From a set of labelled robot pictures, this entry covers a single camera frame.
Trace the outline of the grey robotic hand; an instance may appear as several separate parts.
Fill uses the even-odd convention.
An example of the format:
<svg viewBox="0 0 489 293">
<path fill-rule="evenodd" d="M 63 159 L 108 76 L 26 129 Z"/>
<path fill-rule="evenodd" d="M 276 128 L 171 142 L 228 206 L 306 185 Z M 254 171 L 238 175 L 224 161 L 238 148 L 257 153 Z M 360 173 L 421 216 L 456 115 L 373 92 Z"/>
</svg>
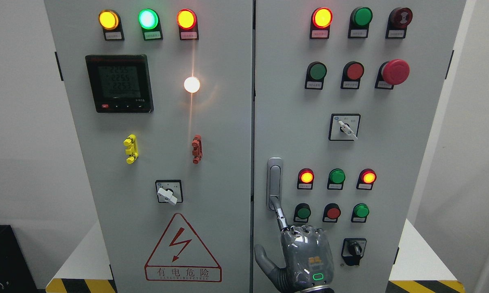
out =
<svg viewBox="0 0 489 293">
<path fill-rule="evenodd" d="M 262 245 L 255 245 L 256 263 L 281 293 L 328 285 L 334 276 L 330 245 L 323 229 L 311 225 L 288 225 L 281 204 L 272 198 L 281 235 L 286 267 L 272 262 Z"/>
</svg>

